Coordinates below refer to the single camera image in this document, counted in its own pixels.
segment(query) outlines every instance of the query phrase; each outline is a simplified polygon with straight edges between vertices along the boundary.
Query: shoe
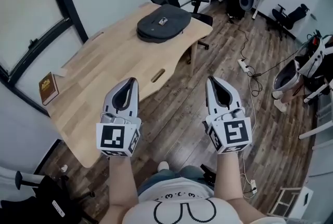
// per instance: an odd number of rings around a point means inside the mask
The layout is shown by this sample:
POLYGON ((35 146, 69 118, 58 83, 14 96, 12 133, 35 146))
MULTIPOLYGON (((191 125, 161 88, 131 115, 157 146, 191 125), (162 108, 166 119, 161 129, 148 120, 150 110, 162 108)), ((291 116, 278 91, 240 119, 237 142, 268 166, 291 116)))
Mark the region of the shoe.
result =
POLYGON ((157 172, 160 172, 163 169, 169 169, 169 165, 166 161, 162 161, 160 164, 158 164, 157 172))
POLYGON ((274 106, 276 106, 281 112, 287 111, 287 104, 282 103, 280 99, 274 100, 274 106))
POLYGON ((273 97, 274 99, 280 99, 282 96, 283 96, 283 92, 282 92, 282 91, 274 91, 274 92, 272 93, 272 97, 273 97))

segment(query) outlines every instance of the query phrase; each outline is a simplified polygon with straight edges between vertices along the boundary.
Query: power strip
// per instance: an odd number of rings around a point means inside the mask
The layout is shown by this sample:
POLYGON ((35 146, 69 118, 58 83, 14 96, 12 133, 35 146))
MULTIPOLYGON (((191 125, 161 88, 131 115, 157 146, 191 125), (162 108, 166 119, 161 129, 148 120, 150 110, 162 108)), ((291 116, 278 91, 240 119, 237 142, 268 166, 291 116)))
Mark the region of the power strip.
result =
POLYGON ((250 180, 251 190, 253 194, 257 193, 257 185, 255 185, 255 180, 250 180))
POLYGON ((245 62, 243 62, 241 59, 237 60, 239 66, 241 67, 241 69, 243 70, 243 72, 248 73, 250 70, 247 68, 247 65, 245 64, 245 62))

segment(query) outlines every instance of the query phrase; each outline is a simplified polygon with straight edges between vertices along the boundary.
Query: wooden floor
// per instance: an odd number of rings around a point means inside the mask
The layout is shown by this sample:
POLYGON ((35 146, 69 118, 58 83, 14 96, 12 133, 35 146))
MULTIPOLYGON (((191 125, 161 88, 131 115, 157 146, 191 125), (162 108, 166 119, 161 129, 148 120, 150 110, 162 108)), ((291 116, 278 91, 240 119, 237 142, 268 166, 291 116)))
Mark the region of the wooden floor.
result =
MULTIPOLYGON (((140 103, 143 139, 132 158, 137 185, 153 174, 157 164, 163 160, 168 161, 173 170, 202 163, 216 167, 214 147, 201 123, 208 115, 205 103, 207 76, 220 77, 238 90, 247 116, 251 116, 254 125, 248 77, 237 63, 246 41, 245 34, 238 29, 246 32, 249 39, 243 55, 256 72, 266 71, 296 49, 291 38, 280 41, 276 31, 267 31, 266 21, 261 16, 252 20, 252 14, 247 12, 239 25, 231 24, 224 4, 210 7, 208 14, 214 18, 213 32, 204 39, 210 44, 210 49, 198 47, 194 76, 189 77, 188 54, 185 54, 162 89, 140 103)), ((299 134, 312 128, 311 107, 305 105, 300 97, 289 105, 286 113, 279 112, 273 105, 273 79, 284 64, 259 78, 263 91, 253 98, 257 124, 253 143, 244 152, 247 177, 255 179, 258 189, 249 202, 263 213, 267 213, 275 202, 280 187, 303 184, 313 145, 309 138, 298 139, 299 134)), ((251 87, 257 89, 257 83, 252 81, 251 87)), ((87 169, 61 143, 45 163, 42 173, 57 179, 61 175, 60 168, 65 164, 72 196, 94 191, 96 197, 88 199, 83 206, 88 214, 100 220, 108 207, 106 157, 102 156, 87 169)), ((239 164, 243 172, 241 154, 239 164)))

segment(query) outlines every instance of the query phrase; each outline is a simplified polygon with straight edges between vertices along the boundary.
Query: jeans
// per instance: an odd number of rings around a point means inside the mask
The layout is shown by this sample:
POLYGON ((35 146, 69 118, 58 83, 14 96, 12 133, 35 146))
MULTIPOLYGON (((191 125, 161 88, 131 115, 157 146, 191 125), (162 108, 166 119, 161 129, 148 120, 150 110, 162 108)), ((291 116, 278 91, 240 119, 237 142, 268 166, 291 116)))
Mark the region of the jeans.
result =
POLYGON ((208 186, 210 189, 214 190, 213 187, 209 186, 206 181, 203 179, 203 172, 200 168, 195 166, 186 166, 181 169, 180 172, 175 173, 169 169, 162 169, 160 172, 152 175, 148 180, 146 180, 137 190, 138 195, 142 194, 148 188, 157 184, 160 181, 171 180, 176 178, 186 178, 203 185, 208 186))

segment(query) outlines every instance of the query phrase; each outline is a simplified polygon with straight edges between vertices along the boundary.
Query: wooden desk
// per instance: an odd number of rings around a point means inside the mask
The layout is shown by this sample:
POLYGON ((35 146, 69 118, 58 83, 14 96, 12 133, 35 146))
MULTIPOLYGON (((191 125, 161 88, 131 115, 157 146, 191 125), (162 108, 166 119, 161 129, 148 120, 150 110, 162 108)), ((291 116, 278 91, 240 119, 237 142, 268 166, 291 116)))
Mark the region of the wooden desk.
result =
POLYGON ((146 43, 136 36, 136 25, 159 6, 148 3, 130 16, 92 36, 57 77, 59 95, 47 106, 52 121, 80 163, 89 168, 99 158, 96 123, 100 122, 105 95, 120 81, 135 77, 140 100, 158 91, 174 73, 182 54, 192 46, 191 74, 197 41, 212 28, 191 19, 184 32, 161 44, 146 43), (153 83, 152 79, 165 72, 153 83))

